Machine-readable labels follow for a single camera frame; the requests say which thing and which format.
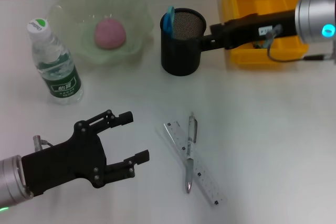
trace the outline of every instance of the green bottle label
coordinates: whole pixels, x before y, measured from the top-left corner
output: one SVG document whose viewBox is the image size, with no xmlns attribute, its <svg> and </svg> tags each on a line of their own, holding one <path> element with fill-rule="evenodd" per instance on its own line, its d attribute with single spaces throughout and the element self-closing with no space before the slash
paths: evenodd
<svg viewBox="0 0 336 224">
<path fill-rule="evenodd" d="M 66 98 L 76 94 L 81 86 L 81 81 L 78 76 L 76 67 L 73 68 L 71 74 L 63 79 L 56 81 L 44 79 L 44 81 L 47 84 L 50 93 L 58 98 Z"/>
</svg>

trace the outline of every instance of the white tabletop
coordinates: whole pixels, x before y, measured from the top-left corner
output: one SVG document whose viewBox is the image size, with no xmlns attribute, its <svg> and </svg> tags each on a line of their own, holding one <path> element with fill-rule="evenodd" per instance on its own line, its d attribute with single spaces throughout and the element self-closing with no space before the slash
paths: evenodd
<svg viewBox="0 0 336 224">
<path fill-rule="evenodd" d="M 74 105 L 48 101 L 30 55 L 26 23 L 57 0 L 0 0 L 0 159 L 34 151 L 39 134 L 53 144 L 73 125 L 107 109 L 134 122 L 100 134 L 108 164 L 148 149 L 135 178 L 94 189 L 77 179 L 0 214 L 4 224 L 336 222 L 336 67 L 302 62 L 280 72 L 227 70 L 222 50 L 202 53 L 192 75 L 160 64 L 159 21 L 169 5 L 220 22 L 220 0 L 147 0 L 155 27 L 138 63 L 94 68 L 76 60 L 85 96 Z M 311 48 L 328 52 L 330 44 Z M 211 207 L 163 139 L 163 123 L 186 129 L 194 112 L 197 148 L 228 202 Z"/>
</svg>

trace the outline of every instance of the silver pen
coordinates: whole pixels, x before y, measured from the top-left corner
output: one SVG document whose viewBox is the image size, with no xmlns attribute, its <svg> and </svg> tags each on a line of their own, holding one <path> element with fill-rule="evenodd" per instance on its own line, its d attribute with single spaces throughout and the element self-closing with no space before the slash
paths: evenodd
<svg viewBox="0 0 336 224">
<path fill-rule="evenodd" d="M 193 183 L 193 173 L 194 173 L 194 160 L 193 160 L 193 146 L 196 143 L 197 136 L 197 120 L 192 113 L 189 116 L 188 125 L 188 141 L 187 141 L 187 166 L 185 174 L 185 190 L 187 193 L 191 191 L 191 185 Z"/>
</svg>

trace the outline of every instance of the ruler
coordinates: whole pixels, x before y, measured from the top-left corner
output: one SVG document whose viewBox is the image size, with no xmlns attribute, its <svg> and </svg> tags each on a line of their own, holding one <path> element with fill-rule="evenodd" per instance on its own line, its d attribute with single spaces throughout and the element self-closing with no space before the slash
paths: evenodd
<svg viewBox="0 0 336 224">
<path fill-rule="evenodd" d="M 164 127 L 169 133 L 170 140 L 173 143 L 175 150 L 177 151 L 184 165 L 186 165 L 188 145 L 187 135 L 181 129 L 177 121 L 164 124 Z M 193 180 L 198 184 L 205 198 L 211 204 L 223 205 L 226 202 L 225 196 L 220 191 L 218 184 L 210 175 L 210 172 L 205 167 L 200 155 L 197 153 L 195 148 L 193 148 L 192 151 L 192 156 L 194 159 Z"/>
</svg>

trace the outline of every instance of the pink clay ball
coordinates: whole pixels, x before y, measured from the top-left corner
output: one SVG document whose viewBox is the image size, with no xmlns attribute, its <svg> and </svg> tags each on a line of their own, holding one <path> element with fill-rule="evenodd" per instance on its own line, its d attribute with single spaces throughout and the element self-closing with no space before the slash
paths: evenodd
<svg viewBox="0 0 336 224">
<path fill-rule="evenodd" d="M 103 49 L 118 48 L 126 41 L 126 32 L 119 21 L 105 18 L 96 26 L 94 41 Z"/>
</svg>

